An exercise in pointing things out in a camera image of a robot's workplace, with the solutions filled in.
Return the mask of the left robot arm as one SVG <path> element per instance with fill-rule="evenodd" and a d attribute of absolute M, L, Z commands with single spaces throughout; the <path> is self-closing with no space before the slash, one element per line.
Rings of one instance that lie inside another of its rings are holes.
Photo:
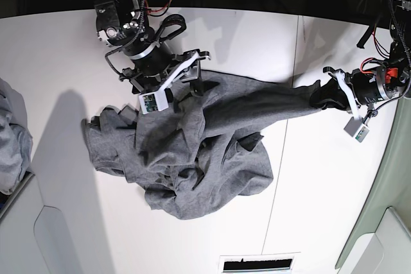
<path fill-rule="evenodd" d="M 374 117 L 386 104 L 401 98 L 410 99 L 410 0 L 381 0 L 381 3 L 390 14 L 392 42 L 389 48 L 385 49 L 376 37 L 384 14 L 380 11 L 356 45 L 362 49 L 372 39 L 379 56 L 366 58 L 350 73 L 324 67 L 324 73 L 331 79 L 311 95 L 311 106 L 351 114 L 366 106 L 367 115 Z"/>

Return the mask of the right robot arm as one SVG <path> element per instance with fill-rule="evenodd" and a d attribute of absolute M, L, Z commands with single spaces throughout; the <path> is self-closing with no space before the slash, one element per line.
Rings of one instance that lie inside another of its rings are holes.
<path fill-rule="evenodd" d="M 150 26 L 153 10 L 146 0 L 93 0 L 96 33 L 111 50 L 105 59 L 123 53 L 133 67 L 116 70 L 120 81 L 128 81 L 138 96 L 142 113 L 166 110 L 173 101 L 174 83 L 189 84 L 194 97 L 204 94 L 201 61 L 210 59 L 207 51 L 192 49 L 172 53 L 167 42 L 183 33 L 186 20 L 180 14 L 164 16 L 158 29 Z"/>

